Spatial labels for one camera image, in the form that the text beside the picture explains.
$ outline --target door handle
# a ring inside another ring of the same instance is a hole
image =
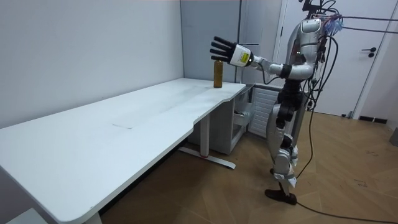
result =
[[[362,51],[365,51],[365,50],[368,50],[368,51],[370,51],[370,52],[376,52],[376,51],[377,51],[377,48],[372,47],[371,49],[362,49]]]

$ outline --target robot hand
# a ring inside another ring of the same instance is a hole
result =
[[[217,42],[211,43],[211,46],[217,48],[217,50],[210,49],[210,53],[216,55],[211,56],[211,59],[227,62],[237,67],[247,67],[252,63],[254,55],[249,49],[220,37],[214,37],[214,40],[221,44]]]

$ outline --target floor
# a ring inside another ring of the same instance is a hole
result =
[[[302,170],[310,157],[309,114],[298,140]],[[314,161],[293,189],[319,211],[398,222],[398,147],[386,125],[315,114]],[[235,170],[175,152],[103,216],[110,223],[363,223],[326,217],[268,199],[277,189],[264,140],[245,135],[230,156]]]

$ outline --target white door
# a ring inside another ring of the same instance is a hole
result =
[[[319,4],[319,0],[314,0],[313,4]],[[344,16],[390,19],[396,4],[397,0],[337,0],[333,7]],[[284,63],[286,60],[287,43],[293,29],[307,15],[307,12],[302,12],[302,5],[298,0],[287,0],[283,33],[277,56],[279,63]],[[386,30],[388,24],[387,21],[344,20],[344,26],[362,29]],[[348,29],[343,29],[335,35],[339,44],[339,55],[333,73],[319,98],[316,112],[341,116],[354,111],[376,58],[369,57],[371,52],[362,49],[375,47],[379,50],[383,37],[383,33]],[[332,47],[326,72],[329,71],[334,54],[335,47]]]

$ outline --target brown bottle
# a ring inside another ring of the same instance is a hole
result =
[[[217,60],[214,62],[214,88],[223,87],[223,62]]]

